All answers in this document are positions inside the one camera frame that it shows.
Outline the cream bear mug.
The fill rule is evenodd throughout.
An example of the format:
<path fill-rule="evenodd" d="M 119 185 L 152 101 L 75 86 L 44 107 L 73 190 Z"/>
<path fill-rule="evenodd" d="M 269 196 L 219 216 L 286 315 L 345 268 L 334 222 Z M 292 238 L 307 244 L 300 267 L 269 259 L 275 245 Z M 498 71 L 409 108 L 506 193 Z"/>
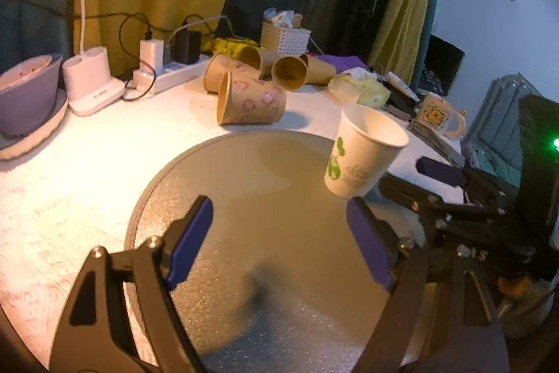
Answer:
<path fill-rule="evenodd" d="M 467 130 L 465 116 L 446 99 L 432 92 L 423 98 L 415 121 L 451 140 L 462 139 Z"/>

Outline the white plug charger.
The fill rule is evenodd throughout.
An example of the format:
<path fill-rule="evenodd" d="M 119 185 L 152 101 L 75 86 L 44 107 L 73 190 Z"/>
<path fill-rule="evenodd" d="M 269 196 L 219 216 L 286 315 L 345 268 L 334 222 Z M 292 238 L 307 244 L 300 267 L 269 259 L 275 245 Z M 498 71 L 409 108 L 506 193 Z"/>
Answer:
<path fill-rule="evenodd" d="M 139 69 L 144 72 L 153 71 L 159 76 L 163 70 L 164 48 L 163 40 L 142 40 L 139 43 Z"/>

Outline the black monitor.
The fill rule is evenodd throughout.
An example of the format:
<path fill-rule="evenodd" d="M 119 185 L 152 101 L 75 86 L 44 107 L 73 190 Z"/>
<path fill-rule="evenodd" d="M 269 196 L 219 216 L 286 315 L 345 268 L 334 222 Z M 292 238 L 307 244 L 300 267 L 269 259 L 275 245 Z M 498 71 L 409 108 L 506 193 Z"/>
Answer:
<path fill-rule="evenodd" d="M 464 56 L 465 53 L 453 43 L 431 35 L 423 62 L 419 89 L 447 96 Z"/>

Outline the black power adapter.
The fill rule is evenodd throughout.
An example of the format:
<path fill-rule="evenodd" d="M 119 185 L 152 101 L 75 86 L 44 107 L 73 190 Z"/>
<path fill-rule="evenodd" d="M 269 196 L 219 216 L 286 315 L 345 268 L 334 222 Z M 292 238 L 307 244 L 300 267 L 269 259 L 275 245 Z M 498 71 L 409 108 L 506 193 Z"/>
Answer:
<path fill-rule="evenodd" d="M 183 29 L 174 38 L 173 60 L 176 63 L 193 64 L 200 58 L 202 33 L 200 31 L 190 31 Z"/>

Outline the brown floral paper cup front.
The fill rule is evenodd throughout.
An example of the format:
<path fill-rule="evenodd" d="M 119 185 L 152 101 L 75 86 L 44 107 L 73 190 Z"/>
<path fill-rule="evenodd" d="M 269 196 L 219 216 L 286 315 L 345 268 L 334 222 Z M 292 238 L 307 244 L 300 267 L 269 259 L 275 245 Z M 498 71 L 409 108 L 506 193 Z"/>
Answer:
<path fill-rule="evenodd" d="M 286 108 L 286 92 L 276 83 L 227 71 L 218 92 L 217 123 L 274 124 Z"/>

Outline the white power strip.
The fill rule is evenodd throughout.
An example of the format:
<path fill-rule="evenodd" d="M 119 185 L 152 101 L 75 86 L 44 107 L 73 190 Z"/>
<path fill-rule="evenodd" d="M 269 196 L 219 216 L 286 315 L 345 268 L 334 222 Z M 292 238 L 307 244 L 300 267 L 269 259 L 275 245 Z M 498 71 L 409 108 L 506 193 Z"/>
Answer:
<path fill-rule="evenodd" d="M 202 55 L 197 63 L 183 64 L 171 62 L 163 67 L 153 81 L 153 75 L 140 69 L 133 71 L 133 86 L 140 93 L 150 89 L 149 95 L 156 95 L 175 86 L 197 79 L 205 74 L 209 57 Z"/>

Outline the purple bowl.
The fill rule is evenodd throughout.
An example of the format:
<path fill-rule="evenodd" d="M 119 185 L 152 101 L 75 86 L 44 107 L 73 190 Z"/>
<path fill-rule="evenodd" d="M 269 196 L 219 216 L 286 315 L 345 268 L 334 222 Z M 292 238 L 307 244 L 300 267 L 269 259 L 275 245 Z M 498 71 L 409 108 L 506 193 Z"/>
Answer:
<path fill-rule="evenodd" d="M 12 84 L 1 83 L 1 134 L 7 138 L 29 134 L 53 113 L 63 55 L 47 54 L 52 62 L 40 72 Z"/>

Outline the brown floral paper cup rear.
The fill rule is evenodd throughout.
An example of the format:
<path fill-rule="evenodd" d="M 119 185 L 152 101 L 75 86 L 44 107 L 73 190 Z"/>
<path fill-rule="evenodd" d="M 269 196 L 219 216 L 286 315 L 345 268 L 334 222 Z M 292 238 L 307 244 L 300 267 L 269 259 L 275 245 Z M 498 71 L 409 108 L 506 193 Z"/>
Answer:
<path fill-rule="evenodd" d="M 225 54 L 215 54 L 209 59 L 203 76 L 205 91 L 217 94 L 227 72 L 240 73 L 253 79 L 261 78 L 261 71 Z"/>

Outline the yellow curtain right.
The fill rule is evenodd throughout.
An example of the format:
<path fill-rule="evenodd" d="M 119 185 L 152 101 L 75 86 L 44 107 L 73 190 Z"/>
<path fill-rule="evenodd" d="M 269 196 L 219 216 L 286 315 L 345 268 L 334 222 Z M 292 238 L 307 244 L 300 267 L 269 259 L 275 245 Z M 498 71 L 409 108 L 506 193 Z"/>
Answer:
<path fill-rule="evenodd" d="M 383 19 L 370 52 L 379 63 L 405 83 L 416 65 L 428 0 L 387 0 Z"/>

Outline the yellow patterned bag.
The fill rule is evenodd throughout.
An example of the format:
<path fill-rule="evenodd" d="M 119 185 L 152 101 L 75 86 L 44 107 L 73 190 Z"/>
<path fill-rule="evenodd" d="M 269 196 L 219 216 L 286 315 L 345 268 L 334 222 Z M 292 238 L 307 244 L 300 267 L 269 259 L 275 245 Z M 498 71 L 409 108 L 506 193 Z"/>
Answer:
<path fill-rule="evenodd" d="M 206 42 L 201 50 L 211 55 L 224 54 L 226 56 L 237 59 L 245 47 L 259 47 L 259 44 L 250 39 L 234 39 L 234 38 L 214 38 Z"/>

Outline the round grey turntable mat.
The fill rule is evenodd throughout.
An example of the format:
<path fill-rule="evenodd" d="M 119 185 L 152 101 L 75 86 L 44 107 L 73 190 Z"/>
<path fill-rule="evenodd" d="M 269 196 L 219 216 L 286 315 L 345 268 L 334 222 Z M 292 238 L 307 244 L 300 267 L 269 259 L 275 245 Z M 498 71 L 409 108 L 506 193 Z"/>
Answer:
<path fill-rule="evenodd" d="M 169 162 L 140 196 L 137 247 L 208 196 L 213 222 L 173 303 L 212 372 L 348 372 L 386 303 L 323 177 L 333 143 L 227 134 Z"/>

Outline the white green-print paper cup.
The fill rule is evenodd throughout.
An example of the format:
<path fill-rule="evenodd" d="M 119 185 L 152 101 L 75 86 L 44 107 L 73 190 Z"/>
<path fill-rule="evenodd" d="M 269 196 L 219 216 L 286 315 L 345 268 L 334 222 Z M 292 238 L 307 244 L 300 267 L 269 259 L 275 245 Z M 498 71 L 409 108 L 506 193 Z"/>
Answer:
<path fill-rule="evenodd" d="M 406 131 L 389 116 L 343 106 L 324 175 L 327 189 L 345 200 L 365 196 L 408 144 Z"/>

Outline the small pink dotted dish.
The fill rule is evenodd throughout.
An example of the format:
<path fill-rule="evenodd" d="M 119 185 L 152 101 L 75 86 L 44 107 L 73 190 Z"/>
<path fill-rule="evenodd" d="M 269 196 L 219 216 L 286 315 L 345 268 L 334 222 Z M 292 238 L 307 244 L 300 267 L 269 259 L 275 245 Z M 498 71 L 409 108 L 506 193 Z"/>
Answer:
<path fill-rule="evenodd" d="M 1 83 L 12 84 L 19 79 L 25 79 L 33 73 L 40 72 L 52 62 L 49 55 L 40 55 L 16 64 L 1 75 Z"/>

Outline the brown paper cup middle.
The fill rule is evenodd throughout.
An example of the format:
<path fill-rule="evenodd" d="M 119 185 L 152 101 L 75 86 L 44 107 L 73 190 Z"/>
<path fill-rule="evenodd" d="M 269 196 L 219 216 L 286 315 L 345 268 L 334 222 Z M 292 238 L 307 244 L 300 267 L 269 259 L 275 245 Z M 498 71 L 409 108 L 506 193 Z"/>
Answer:
<path fill-rule="evenodd" d="M 283 56 L 272 65 L 271 76 L 275 83 L 287 91 L 297 91 L 308 79 L 306 63 L 299 57 Z"/>

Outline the white tube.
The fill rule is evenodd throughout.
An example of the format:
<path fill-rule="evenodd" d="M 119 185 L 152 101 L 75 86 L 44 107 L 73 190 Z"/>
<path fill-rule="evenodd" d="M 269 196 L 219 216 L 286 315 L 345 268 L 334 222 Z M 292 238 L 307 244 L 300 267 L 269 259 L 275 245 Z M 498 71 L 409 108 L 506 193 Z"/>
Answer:
<path fill-rule="evenodd" d="M 393 72 L 389 71 L 384 76 L 384 80 L 388 83 L 391 87 L 395 88 L 396 90 L 400 91 L 402 94 L 406 95 L 408 98 L 414 100 L 416 103 L 420 101 L 418 96 L 411 90 L 411 88 L 402 81 L 398 76 L 393 74 Z"/>

